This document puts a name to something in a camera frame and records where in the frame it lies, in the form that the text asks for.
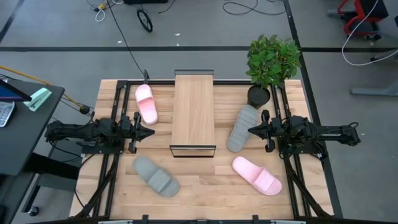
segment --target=keyboard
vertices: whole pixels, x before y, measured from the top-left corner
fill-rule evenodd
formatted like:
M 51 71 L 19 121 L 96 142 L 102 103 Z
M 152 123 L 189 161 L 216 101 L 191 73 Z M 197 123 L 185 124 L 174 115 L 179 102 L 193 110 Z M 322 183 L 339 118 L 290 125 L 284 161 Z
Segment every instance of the keyboard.
M 15 103 L 0 102 L 0 128 L 6 126 L 7 121 L 11 117 L 12 111 L 14 110 Z

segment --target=gray floor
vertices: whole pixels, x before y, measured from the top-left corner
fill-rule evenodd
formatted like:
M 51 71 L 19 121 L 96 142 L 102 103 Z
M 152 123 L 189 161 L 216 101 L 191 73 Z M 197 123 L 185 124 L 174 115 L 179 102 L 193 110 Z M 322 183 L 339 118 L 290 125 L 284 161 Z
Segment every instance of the gray floor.
M 144 5 L 154 32 L 146 33 L 136 19 L 134 6 L 113 7 L 131 46 L 247 46 L 259 34 L 292 36 L 285 14 L 264 16 L 249 13 L 232 16 L 222 10 L 222 0 L 177 0 L 169 12 L 158 14 L 168 5 Z M 395 0 L 385 0 L 394 8 Z M 340 0 L 290 0 L 298 37 L 303 47 L 341 47 L 345 41 L 343 23 L 326 16 Z M 15 0 L 0 2 L 0 27 L 11 15 Z M 259 1 L 259 9 L 283 10 L 280 2 Z M 242 11 L 231 7 L 231 10 Z M 95 13 L 84 0 L 35 0 L 20 8 L 0 47 L 115 47 L 124 46 L 119 31 L 107 17 L 97 23 Z M 383 38 L 371 47 L 398 47 L 397 28 L 391 18 L 380 25 Z M 369 47 L 363 39 L 353 39 L 349 47 Z M 139 65 L 151 78 L 173 78 L 175 69 L 213 69 L 216 78 L 247 78 L 246 52 L 134 52 Z M 398 169 L 395 127 L 398 125 L 397 98 L 352 96 L 355 86 L 386 86 L 398 78 L 398 63 L 388 60 L 367 67 L 352 67 L 338 53 L 304 53 L 305 63 L 323 124 L 358 121 L 362 143 L 357 147 L 328 144 L 338 195 L 346 218 L 398 222 Z M 348 54 L 354 62 L 367 62 L 372 54 Z M 38 76 L 65 87 L 73 98 L 95 105 L 101 79 L 140 78 L 128 52 L 0 52 L 0 64 Z M 84 123 L 79 115 L 61 104 L 54 116 L 65 123 Z M 36 152 L 49 153 L 49 145 L 39 142 Z M 42 189 L 35 201 L 37 217 L 18 213 L 14 223 L 66 218 L 73 194 Z

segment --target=potted plant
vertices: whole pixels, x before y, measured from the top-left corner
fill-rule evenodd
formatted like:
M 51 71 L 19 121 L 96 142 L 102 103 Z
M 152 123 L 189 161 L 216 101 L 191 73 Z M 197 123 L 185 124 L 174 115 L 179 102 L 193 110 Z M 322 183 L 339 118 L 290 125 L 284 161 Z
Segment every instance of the potted plant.
M 271 38 L 260 35 L 250 44 L 247 75 L 254 83 L 248 91 L 248 104 L 260 108 L 269 101 L 268 85 L 281 85 L 286 78 L 297 73 L 300 51 L 294 41 L 283 41 L 273 35 Z

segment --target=green leaves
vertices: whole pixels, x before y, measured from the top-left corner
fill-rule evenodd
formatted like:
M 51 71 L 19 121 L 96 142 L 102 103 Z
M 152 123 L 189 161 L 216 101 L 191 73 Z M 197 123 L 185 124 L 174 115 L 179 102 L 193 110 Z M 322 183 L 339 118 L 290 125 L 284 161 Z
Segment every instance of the green leaves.
M 280 40 L 276 35 L 269 39 L 260 35 L 250 44 L 248 52 L 251 82 L 267 88 L 268 84 L 277 85 L 297 73 L 301 52 L 294 41 Z
M 272 59 L 274 56 L 275 56 L 275 53 L 274 53 L 274 52 L 270 52 L 270 53 L 267 54 L 266 60 L 270 60 L 270 59 Z

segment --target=wooden table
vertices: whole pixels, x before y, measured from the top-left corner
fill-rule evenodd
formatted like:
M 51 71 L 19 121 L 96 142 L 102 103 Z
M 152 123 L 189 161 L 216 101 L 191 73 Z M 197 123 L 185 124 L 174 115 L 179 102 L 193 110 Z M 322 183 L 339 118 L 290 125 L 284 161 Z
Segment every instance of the wooden table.
M 102 80 L 98 99 L 95 106 L 96 118 L 108 118 L 113 106 L 117 80 Z M 214 158 L 174 158 L 169 149 L 174 105 L 173 85 L 152 85 L 155 104 L 159 113 L 159 121 L 155 125 L 147 126 L 156 132 L 153 136 L 137 144 L 137 154 L 127 150 L 121 154 L 116 186 L 111 211 L 112 219 L 141 219 L 142 215 L 149 215 L 153 219 L 251 219 L 252 215 L 259 215 L 260 219 L 288 219 L 293 218 L 287 178 L 283 160 L 279 158 L 278 150 L 266 153 L 265 141 L 251 135 L 244 149 L 239 153 L 230 152 L 227 140 L 233 124 L 242 106 L 247 102 L 247 91 L 250 85 L 215 85 L 215 137 L 216 152 Z M 131 118 L 137 111 L 134 100 L 136 86 L 130 90 L 127 115 Z M 300 80 L 286 81 L 287 98 L 292 114 L 309 117 L 303 88 Z M 282 97 L 279 95 L 280 107 Z M 122 103 L 119 103 L 118 117 L 121 114 Z M 275 117 L 272 99 L 264 105 L 262 110 L 269 110 L 271 118 Z M 144 181 L 142 181 L 132 163 L 137 156 L 145 155 L 155 163 L 167 169 L 180 182 L 178 194 L 171 198 L 157 195 Z M 282 191 L 275 196 L 260 194 L 231 167 L 233 159 L 243 156 L 251 162 L 264 166 L 274 174 L 283 185 Z M 93 156 L 81 168 L 76 191 L 83 203 L 86 203 L 98 185 L 98 178 L 103 155 Z M 321 162 L 310 155 L 300 155 L 302 169 L 307 189 L 322 208 L 332 214 L 330 197 L 326 186 L 325 175 Z M 104 191 L 101 201 L 100 215 L 104 212 L 106 194 Z M 299 191 L 296 190 L 300 214 L 303 206 Z M 70 215 L 81 210 L 76 197 L 73 199 Z

